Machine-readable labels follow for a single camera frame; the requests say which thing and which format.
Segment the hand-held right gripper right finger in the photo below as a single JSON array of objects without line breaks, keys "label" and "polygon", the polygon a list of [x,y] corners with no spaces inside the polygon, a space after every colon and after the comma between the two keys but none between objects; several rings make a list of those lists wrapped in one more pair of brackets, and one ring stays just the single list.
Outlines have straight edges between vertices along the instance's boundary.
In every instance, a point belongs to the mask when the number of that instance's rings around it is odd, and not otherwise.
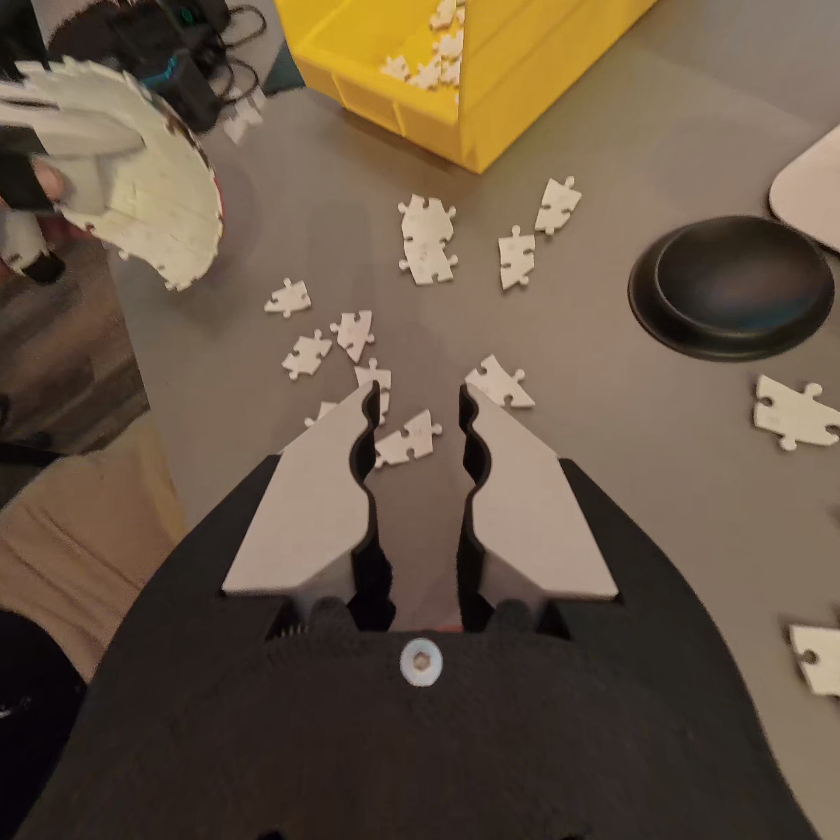
[{"label": "hand-held right gripper right finger", "polygon": [[483,631],[506,601],[536,625],[555,602],[613,602],[618,585],[561,458],[476,385],[460,387],[458,423],[474,482],[457,551],[464,630]]}]

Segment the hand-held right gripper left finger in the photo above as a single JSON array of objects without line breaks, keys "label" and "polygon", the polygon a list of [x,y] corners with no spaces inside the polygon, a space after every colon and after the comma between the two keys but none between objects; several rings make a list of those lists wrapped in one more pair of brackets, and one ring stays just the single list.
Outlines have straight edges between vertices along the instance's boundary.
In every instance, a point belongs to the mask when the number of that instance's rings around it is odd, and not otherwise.
[{"label": "hand-held right gripper left finger", "polygon": [[280,451],[222,593],[286,597],[304,621],[332,597],[360,630],[391,628],[392,566],[364,483],[375,466],[380,401],[377,383],[360,385]]}]

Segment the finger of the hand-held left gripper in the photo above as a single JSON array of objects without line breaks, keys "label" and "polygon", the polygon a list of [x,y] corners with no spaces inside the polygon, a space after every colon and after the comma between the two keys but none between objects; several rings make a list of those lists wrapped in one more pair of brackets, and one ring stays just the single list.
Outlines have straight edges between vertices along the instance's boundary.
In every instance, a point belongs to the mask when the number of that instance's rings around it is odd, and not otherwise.
[{"label": "finger of the hand-held left gripper", "polygon": [[143,150],[140,133],[88,110],[21,98],[1,100],[1,152],[19,156],[96,157]]}]

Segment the assembled white puzzle ball section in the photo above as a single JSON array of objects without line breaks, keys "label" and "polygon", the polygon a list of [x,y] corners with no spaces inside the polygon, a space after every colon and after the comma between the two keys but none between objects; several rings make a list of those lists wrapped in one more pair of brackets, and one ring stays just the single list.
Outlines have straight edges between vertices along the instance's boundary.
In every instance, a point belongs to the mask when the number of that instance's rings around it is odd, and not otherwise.
[{"label": "assembled white puzzle ball section", "polygon": [[124,71],[66,57],[15,64],[23,79],[2,82],[3,98],[99,112],[140,133],[145,147],[99,158],[106,208],[66,220],[149,264],[169,291],[202,278],[217,257],[224,207],[203,147],[169,104]]}]

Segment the yellow plastic bin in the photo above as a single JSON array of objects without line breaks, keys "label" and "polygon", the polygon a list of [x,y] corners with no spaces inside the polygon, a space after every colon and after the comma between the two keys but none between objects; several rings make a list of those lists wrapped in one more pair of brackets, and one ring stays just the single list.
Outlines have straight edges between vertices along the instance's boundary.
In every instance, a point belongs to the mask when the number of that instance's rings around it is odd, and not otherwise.
[{"label": "yellow plastic bin", "polygon": [[458,89],[424,91],[380,73],[387,56],[425,61],[432,1],[278,1],[309,89],[480,174],[654,1],[468,1]]}]

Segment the scattered loose puzzle pieces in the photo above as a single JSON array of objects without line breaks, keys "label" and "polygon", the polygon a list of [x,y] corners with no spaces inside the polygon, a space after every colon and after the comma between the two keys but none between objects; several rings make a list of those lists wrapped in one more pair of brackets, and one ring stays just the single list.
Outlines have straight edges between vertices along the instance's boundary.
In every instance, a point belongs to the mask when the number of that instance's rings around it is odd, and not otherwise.
[{"label": "scattered loose puzzle pieces", "polygon": [[[264,304],[264,312],[289,319],[294,314],[309,310],[312,301],[305,283],[289,278],[283,282],[282,288],[273,291]],[[319,371],[333,344],[337,343],[353,363],[358,386],[378,384],[380,419],[384,420],[390,408],[392,373],[382,369],[376,359],[370,359],[366,365],[361,364],[363,352],[374,342],[372,323],[371,310],[344,313],[339,322],[330,325],[331,338],[319,329],[311,336],[300,336],[281,367],[292,382],[302,376],[312,377]],[[535,407],[536,402],[522,386],[524,378],[523,370],[510,374],[494,355],[490,355],[467,374],[465,383],[473,385],[500,407],[525,410]],[[428,457],[434,452],[435,439],[442,433],[442,426],[434,422],[428,410],[424,410],[408,420],[402,429],[375,442],[374,467],[399,466]]]}]

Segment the small joined puzzle bit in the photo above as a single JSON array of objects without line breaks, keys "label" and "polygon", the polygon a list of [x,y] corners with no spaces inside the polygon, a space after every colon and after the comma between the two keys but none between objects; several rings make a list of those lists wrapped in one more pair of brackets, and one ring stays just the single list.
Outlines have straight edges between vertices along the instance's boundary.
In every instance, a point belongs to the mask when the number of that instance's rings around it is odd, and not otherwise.
[{"label": "small joined puzzle bit", "polygon": [[529,284],[529,273],[535,267],[535,240],[534,234],[523,234],[518,225],[512,226],[509,236],[498,239],[500,285],[503,291]]}]

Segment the white puzzle piece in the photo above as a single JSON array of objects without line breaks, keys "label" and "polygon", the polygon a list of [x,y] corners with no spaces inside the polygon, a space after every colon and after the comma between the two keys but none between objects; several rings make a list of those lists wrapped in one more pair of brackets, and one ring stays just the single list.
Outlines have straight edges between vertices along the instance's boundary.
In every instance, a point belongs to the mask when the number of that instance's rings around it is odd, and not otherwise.
[{"label": "white puzzle piece", "polygon": [[787,452],[798,444],[830,447],[839,440],[839,411],[820,402],[823,387],[808,382],[796,391],[765,374],[755,383],[752,425],[771,432]]},{"label": "white puzzle piece", "polygon": [[789,625],[791,648],[811,693],[839,699],[839,629]]}]

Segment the three-piece joined puzzle strip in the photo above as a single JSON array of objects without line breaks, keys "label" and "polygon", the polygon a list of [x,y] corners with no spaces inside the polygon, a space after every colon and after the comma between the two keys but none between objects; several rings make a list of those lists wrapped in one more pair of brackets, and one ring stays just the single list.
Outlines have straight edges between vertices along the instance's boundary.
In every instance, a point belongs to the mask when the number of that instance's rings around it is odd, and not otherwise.
[{"label": "three-piece joined puzzle strip", "polygon": [[397,209],[402,214],[404,250],[400,270],[409,271],[419,287],[451,281],[459,260],[456,255],[447,256],[445,248],[454,235],[456,207],[446,208],[436,197],[413,194],[408,204],[399,203]]}]

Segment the two-piece joined puzzle strip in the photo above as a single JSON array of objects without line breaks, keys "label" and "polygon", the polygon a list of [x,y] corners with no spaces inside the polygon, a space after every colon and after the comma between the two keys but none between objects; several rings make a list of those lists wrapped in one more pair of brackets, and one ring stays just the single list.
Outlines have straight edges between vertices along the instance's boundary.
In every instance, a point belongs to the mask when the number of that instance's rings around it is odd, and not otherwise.
[{"label": "two-piece joined puzzle strip", "polygon": [[582,194],[575,189],[572,175],[559,182],[550,178],[545,186],[534,223],[534,231],[553,236],[566,225],[580,203]]}]

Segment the person's left hand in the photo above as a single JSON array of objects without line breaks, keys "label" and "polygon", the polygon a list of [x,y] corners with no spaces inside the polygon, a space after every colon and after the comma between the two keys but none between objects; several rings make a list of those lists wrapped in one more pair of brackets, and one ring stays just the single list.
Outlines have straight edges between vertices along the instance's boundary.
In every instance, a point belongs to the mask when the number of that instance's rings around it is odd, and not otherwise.
[{"label": "person's left hand", "polygon": [[57,205],[69,201],[74,187],[64,173],[41,159],[34,159],[32,167],[35,178],[50,204]]}]

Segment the black portable power station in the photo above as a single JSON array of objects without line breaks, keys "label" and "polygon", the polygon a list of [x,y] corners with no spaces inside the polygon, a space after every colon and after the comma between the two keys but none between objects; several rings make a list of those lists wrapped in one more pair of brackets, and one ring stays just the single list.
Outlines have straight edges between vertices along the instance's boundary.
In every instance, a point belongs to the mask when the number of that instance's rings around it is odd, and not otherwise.
[{"label": "black portable power station", "polygon": [[206,133],[216,125],[222,109],[220,97],[197,67],[188,49],[178,49],[161,71],[146,72],[140,81],[165,100],[195,133]]},{"label": "black portable power station", "polygon": [[160,1],[183,28],[199,27],[220,36],[228,27],[232,11],[225,1]]}]

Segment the black flat pad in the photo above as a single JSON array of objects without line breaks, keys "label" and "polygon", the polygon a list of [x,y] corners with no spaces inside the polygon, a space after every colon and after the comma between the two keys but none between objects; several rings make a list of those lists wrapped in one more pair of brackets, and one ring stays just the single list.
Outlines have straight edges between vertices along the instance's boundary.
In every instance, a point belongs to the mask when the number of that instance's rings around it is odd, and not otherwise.
[{"label": "black flat pad", "polygon": [[274,63],[262,82],[261,90],[267,98],[271,98],[279,93],[303,89],[306,86],[288,42],[283,40]]}]

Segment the person's black top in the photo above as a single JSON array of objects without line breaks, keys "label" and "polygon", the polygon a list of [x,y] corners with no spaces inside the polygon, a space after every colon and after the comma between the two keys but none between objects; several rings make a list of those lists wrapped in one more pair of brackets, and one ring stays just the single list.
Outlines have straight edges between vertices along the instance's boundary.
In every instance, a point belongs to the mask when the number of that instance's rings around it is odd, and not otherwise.
[{"label": "person's black top", "polygon": [[13,838],[54,772],[87,692],[38,624],[1,611],[1,838]]}]

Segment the white flat rounded object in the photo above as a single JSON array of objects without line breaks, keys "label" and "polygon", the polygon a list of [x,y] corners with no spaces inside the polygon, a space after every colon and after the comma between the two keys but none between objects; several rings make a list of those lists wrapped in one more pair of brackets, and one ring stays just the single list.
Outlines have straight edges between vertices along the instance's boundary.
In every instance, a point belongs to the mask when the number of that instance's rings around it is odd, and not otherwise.
[{"label": "white flat rounded object", "polygon": [[839,254],[839,127],[799,154],[775,176],[771,213]]}]

